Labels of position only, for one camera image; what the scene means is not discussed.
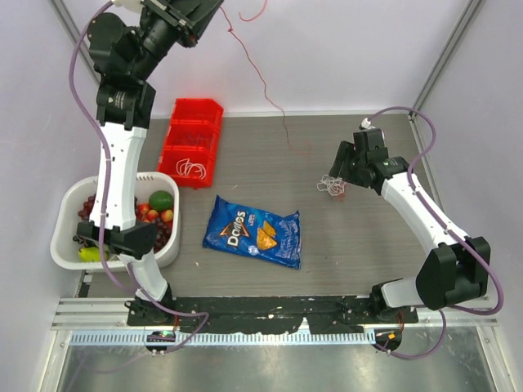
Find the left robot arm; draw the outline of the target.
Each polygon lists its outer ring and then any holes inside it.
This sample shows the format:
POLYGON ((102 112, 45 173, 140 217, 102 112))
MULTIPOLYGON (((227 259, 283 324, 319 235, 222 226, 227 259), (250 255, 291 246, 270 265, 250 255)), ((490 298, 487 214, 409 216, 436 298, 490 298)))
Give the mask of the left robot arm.
POLYGON ((108 275, 105 253, 118 255, 136 284, 130 310, 144 311, 158 326, 176 310, 154 257, 156 228, 135 214, 138 162, 156 94, 148 78, 173 46, 195 47, 220 7, 219 1, 108 1, 79 38, 89 41, 101 76, 96 113, 85 115, 100 139, 101 162, 96 201, 77 235, 97 245, 108 275))

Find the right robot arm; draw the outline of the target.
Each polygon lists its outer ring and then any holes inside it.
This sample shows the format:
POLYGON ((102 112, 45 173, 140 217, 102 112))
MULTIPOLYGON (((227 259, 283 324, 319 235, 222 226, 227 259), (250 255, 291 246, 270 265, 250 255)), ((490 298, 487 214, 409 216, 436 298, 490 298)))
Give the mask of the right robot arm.
POLYGON ((379 283, 370 293, 369 312, 380 323, 399 308, 454 307, 487 292, 491 248, 482 237, 472 238, 438 208, 408 171, 402 157, 390 157, 380 129, 358 131, 342 141, 329 175, 348 184, 374 190, 389 202, 420 242, 426 256, 412 278, 379 283))

